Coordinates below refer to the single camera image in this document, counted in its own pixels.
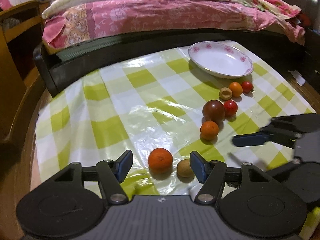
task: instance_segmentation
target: green and white tablecloth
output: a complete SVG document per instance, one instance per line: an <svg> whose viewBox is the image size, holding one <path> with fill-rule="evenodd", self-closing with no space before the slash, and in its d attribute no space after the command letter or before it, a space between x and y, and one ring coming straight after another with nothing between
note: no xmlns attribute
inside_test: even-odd
<svg viewBox="0 0 320 240"><path fill-rule="evenodd" d="M264 146L234 147L235 134L251 133L271 117L315 112L284 78L256 55L233 41L225 41L251 58L254 71L240 78L252 80L252 97L242 94L236 119L225 120L216 141L199 138L202 107L219 98L231 80L215 78L189 61L188 48L176 48L120 62L96 70L57 95L39 115L36 148L41 181L70 162L93 166L117 159L126 149L133 152L133 166L122 187L133 194L195 195L199 183L181 182L176 166L198 151L207 160L240 167L251 162L271 169L292 158L292 149L268 142ZM173 155L173 173L164 180L151 177L148 155L163 147ZM97 183L86 183L98 193ZM319 210L308 216L301 235L311 236Z"/></svg>

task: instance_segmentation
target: small brown fruit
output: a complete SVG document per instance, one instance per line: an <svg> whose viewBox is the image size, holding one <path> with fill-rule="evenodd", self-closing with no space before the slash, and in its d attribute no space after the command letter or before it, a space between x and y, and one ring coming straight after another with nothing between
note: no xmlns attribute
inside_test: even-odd
<svg viewBox="0 0 320 240"><path fill-rule="evenodd" d="M219 96L223 100L230 100L232 98L232 91L230 88L221 88Z"/></svg>
<svg viewBox="0 0 320 240"><path fill-rule="evenodd" d="M182 160L178 163L177 173L183 178L188 178L193 175L193 171L190 167L189 159Z"/></svg>

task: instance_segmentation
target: plastic tablecloth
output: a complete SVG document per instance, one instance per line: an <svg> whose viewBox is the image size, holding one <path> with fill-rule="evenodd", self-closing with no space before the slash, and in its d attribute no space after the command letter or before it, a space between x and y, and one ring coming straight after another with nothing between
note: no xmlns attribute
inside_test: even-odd
<svg viewBox="0 0 320 240"><path fill-rule="evenodd" d="M188 47L170 49L96 70L58 94L39 114L36 147L41 181L71 162L94 166L133 151L133 166L121 184L131 197L141 195L195 196L201 187L196 178L179 180L176 166L198 151L207 160L231 167L250 162L267 170L286 163L293 150L268 142L263 146L236 148L230 139L255 132L275 116L315 112L305 99L267 63L233 41L224 41L253 61L255 92L234 98L236 118L220 125L216 140L199 137L206 101L219 98L231 80L203 72L188 57ZM157 148L173 155L173 172L152 177L148 155ZM85 187L99 193L97 183ZM300 235L310 238L319 222L319 209L309 213Z"/></svg>

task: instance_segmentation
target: orange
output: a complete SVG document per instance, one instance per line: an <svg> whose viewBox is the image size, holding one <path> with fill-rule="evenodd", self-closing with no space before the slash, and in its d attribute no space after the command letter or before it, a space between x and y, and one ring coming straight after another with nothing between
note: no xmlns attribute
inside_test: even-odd
<svg viewBox="0 0 320 240"><path fill-rule="evenodd" d="M154 149L149 157L149 169L155 173L164 173L172 166L172 155L169 151L163 148Z"/></svg>
<svg viewBox="0 0 320 240"><path fill-rule="evenodd" d="M200 127L200 135L203 139L213 140L219 133L219 127L215 122L204 122Z"/></svg>
<svg viewBox="0 0 320 240"><path fill-rule="evenodd" d="M229 88L232 91L232 96L233 97L237 98L237 97L241 96L241 94L242 94L242 86L238 82L232 82L229 85Z"/></svg>

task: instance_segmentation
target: white plate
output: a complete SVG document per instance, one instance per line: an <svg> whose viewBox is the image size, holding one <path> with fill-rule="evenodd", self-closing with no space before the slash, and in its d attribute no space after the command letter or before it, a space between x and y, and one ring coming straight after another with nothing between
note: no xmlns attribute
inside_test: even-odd
<svg viewBox="0 0 320 240"><path fill-rule="evenodd" d="M190 59L207 73L220 78L239 78L253 71L252 60L239 49L215 41L190 46Z"/></svg>

